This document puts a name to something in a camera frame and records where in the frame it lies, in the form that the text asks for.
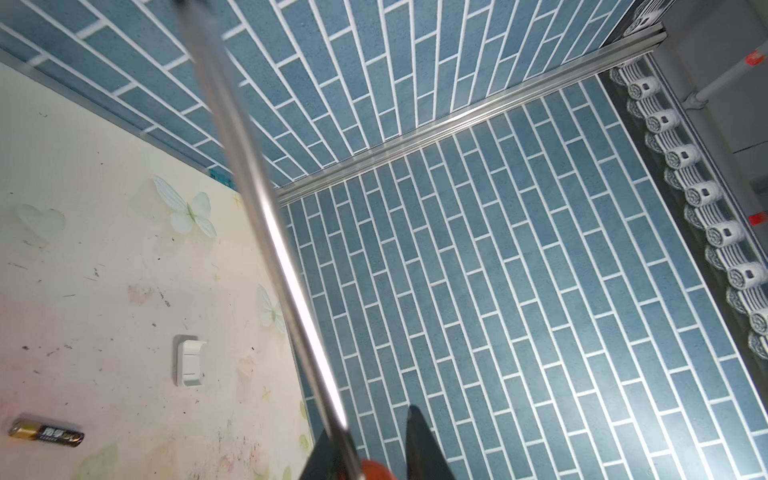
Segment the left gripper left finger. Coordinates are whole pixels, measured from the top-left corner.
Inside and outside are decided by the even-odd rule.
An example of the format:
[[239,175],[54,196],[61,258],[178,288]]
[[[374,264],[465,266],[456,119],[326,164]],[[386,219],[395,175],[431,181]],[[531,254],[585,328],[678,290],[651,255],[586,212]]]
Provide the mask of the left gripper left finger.
[[338,449],[323,431],[299,475],[299,480],[337,480],[342,469]]

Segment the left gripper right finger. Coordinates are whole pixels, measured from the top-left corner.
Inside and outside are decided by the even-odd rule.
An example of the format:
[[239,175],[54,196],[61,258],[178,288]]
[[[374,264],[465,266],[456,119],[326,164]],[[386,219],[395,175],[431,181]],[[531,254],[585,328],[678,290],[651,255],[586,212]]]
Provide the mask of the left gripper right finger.
[[408,409],[405,454],[408,480],[454,480],[446,457],[416,405]]

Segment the orange black screwdriver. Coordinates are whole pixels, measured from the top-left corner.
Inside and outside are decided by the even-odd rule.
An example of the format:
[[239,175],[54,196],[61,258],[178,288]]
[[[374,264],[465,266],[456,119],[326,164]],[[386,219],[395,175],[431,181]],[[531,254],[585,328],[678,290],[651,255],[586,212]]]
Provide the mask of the orange black screwdriver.
[[281,302],[292,350],[310,386],[324,431],[342,460],[338,479],[390,479],[384,465],[360,458],[313,309],[296,268],[294,252],[282,223],[267,163],[253,124],[241,105],[233,65],[207,1],[177,1],[174,9],[186,49],[195,64],[205,104],[232,167],[233,178]]

